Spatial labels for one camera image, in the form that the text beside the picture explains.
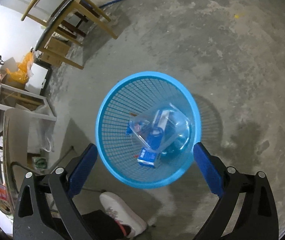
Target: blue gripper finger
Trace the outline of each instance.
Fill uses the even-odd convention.
[[[68,196],[70,198],[73,198],[81,192],[81,189],[97,160],[98,151],[96,145],[90,144],[81,156],[82,159],[68,178]]]
[[[202,143],[194,145],[194,159],[211,192],[221,198],[224,194],[223,178],[218,170],[225,168],[223,162],[218,157],[211,156]]]

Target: clear plastic bag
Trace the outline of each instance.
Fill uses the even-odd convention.
[[[30,111],[28,108],[16,104],[16,108]],[[41,105],[36,108],[34,113],[48,114],[49,106]],[[28,151],[31,153],[40,153],[39,149],[46,152],[54,152],[54,127],[55,122],[39,118],[31,118],[29,125]]]
[[[149,152],[165,154],[172,143],[180,149],[190,140],[189,119],[170,102],[132,117],[129,128]]]

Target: metal screw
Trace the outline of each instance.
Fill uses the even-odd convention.
[[[264,178],[266,176],[266,174],[263,171],[259,171],[258,176],[261,178]]]
[[[62,174],[64,172],[64,168],[57,168],[55,172],[56,174]]]
[[[234,167],[228,167],[227,171],[231,174],[236,173],[236,169]]]
[[[26,177],[27,179],[29,179],[32,175],[33,175],[32,172],[27,172],[26,175],[25,175],[25,177]]]

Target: orange plastic bag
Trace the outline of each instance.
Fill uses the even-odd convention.
[[[8,68],[6,68],[6,72],[10,75],[11,79],[21,84],[26,84],[28,82],[29,78],[27,72],[21,71],[20,69],[15,72],[10,72]]]
[[[22,63],[18,64],[18,70],[15,72],[10,72],[8,68],[6,68],[6,72],[10,75],[11,79],[21,83],[26,84],[29,79],[29,72],[34,62],[34,54],[32,52],[28,52]]]
[[[34,55],[32,52],[28,52],[23,60],[22,63],[18,64],[18,68],[27,73],[28,72],[28,68],[33,64],[34,62]]]

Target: black pants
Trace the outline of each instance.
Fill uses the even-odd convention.
[[[82,218],[86,225],[92,228],[99,240],[116,240],[124,237],[124,233],[117,222],[101,210],[82,215]],[[58,228],[58,232],[66,239],[70,239],[62,220],[54,218],[54,222]]]

